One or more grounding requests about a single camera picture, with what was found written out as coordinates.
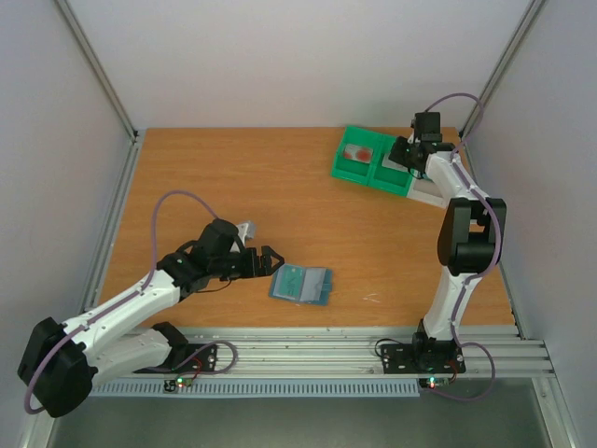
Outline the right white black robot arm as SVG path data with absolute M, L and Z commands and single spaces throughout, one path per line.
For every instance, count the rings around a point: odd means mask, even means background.
M 442 273 L 410 343 L 384 343 L 380 358 L 386 373 L 461 373 L 465 364 L 458 329 L 472 292 L 500 259 L 507 205 L 484 192 L 455 146 L 443 142 L 438 112 L 417 113 L 411 128 L 411 137 L 396 139 L 389 159 L 425 175 L 447 205 L 437 238 Z

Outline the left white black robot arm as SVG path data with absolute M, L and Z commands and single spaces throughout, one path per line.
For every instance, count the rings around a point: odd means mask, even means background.
M 87 313 L 58 322 L 47 317 L 32 329 L 17 369 L 26 386 L 24 410 L 57 418 L 73 411 L 91 390 L 126 372 L 162 366 L 179 371 L 187 363 L 187 347 L 149 330 L 125 334 L 160 311 L 205 291 L 211 280 L 225 284 L 267 277 L 285 263 L 268 245 L 246 245 L 252 222 L 234 225 L 216 218 L 196 240 L 156 259 L 139 282 Z

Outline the blue card holder wallet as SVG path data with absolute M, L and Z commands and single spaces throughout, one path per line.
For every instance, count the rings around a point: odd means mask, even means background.
M 276 273 L 272 277 L 269 296 L 274 299 L 289 301 L 296 304 L 310 304 L 317 306 L 326 306 L 332 292 L 332 277 L 333 272 L 327 268 L 321 267 L 303 267 L 306 269 L 304 283 L 301 290 L 301 295 L 298 300 L 288 300 L 277 298 L 273 296 L 273 286 L 276 278 Z

